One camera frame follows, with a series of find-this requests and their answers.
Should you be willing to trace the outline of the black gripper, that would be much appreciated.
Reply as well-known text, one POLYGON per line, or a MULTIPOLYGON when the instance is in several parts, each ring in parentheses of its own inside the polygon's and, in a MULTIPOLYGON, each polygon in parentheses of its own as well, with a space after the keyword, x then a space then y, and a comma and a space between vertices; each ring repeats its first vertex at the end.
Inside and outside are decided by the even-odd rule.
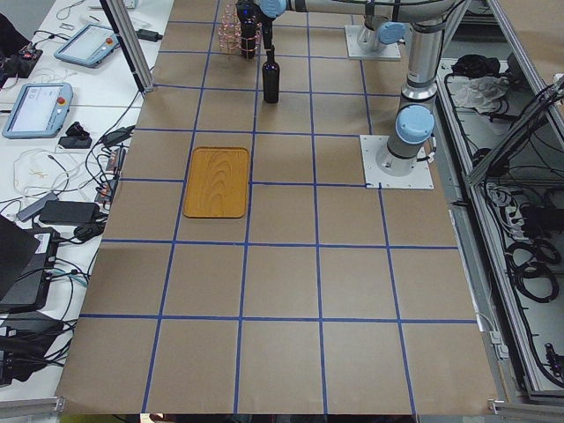
POLYGON ((262 39, 264 44, 272 44, 272 27, 275 18, 266 15, 259 10, 259 21, 261 23, 262 39))

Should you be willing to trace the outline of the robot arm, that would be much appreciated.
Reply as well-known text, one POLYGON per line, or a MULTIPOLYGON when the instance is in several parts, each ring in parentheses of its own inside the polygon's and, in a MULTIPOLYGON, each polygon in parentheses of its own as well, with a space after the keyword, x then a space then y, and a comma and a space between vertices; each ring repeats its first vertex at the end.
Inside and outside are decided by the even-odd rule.
POLYGON ((377 166, 392 176, 408 175, 434 129, 435 78, 452 1, 256 1, 270 21, 285 11, 361 14, 371 41, 367 48, 394 43, 403 24, 412 28, 408 71, 401 89, 395 131, 376 154, 377 166))
POLYGON ((404 38, 405 24, 377 15, 375 5, 368 1, 365 6, 364 27, 357 36, 359 47, 366 52, 378 52, 404 38))

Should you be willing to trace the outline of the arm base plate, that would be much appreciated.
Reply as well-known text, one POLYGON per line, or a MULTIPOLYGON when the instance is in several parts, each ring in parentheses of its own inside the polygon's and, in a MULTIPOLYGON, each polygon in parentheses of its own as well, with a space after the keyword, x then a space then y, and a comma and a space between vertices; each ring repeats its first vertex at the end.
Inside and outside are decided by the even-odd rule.
POLYGON ((347 53, 350 59, 399 61, 398 42, 404 37, 405 24, 386 22, 375 30, 366 26, 345 27, 347 53))
POLYGON ((365 186, 369 189, 433 189, 429 164, 418 156, 408 160, 390 153, 388 136, 360 136, 360 150, 364 169, 365 186))

